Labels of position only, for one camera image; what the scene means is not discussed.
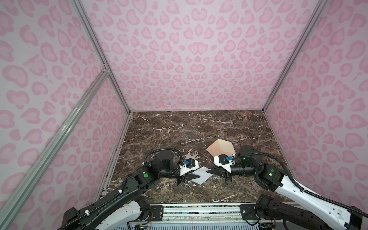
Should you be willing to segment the pink red-bordered letter card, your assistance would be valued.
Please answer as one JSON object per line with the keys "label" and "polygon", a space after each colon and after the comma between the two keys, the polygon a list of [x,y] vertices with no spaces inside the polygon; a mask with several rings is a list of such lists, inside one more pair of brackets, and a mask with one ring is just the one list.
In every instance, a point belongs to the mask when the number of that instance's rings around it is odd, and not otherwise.
{"label": "pink red-bordered letter card", "polygon": [[197,169],[196,171],[192,172],[193,175],[197,175],[199,177],[195,178],[195,179],[192,179],[191,181],[194,182],[194,183],[197,183],[199,185],[204,184],[213,175],[211,173],[208,173],[207,171],[209,171],[208,168],[201,167],[201,168]]}

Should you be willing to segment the peach paper envelope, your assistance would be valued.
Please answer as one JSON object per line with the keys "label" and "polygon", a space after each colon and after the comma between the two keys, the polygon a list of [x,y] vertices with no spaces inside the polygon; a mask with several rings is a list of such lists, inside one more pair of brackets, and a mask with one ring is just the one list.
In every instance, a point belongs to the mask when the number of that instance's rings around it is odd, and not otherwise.
{"label": "peach paper envelope", "polygon": [[230,141],[218,139],[206,148],[206,151],[213,157],[225,154],[228,157],[236,154],[233,144]]}

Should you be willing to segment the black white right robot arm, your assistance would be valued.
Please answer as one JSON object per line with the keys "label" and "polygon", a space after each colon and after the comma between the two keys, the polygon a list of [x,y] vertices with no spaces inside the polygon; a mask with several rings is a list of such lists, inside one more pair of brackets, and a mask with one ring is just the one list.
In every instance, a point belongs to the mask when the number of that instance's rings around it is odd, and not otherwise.
{"label": "black white right robot arm", "polygon": [[224,150],[212,144],[207,148],[214,157],[215,167],[209,174],[221,176],[227,183],[232,177],[253,176],[255,183],[265,190],[283,195],[300,205],[299,208],[262,195],[251,215],[258,218],[281,219],[308,230],[359,230],[367,213],[354,207],[325,198],[297,182],[285,164],[277,157],[244,146],[239,153],[234,147]]}

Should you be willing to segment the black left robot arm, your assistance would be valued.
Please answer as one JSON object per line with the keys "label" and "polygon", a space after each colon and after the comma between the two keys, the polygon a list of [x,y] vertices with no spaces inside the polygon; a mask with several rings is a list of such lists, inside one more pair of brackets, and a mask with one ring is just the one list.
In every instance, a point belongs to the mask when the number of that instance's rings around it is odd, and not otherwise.
{"label": "black left robot arm", "polygon": [[143,166],[125,177],[122,185],[99,201],[64,213],[60,230],[96,230],[102,222],[126,203],[155,187],[161,178],[175,178],[177,185],[199,178],[191,172],[199,169],[192,158],[184,160],[174,148],[152,151],[144,157]]}

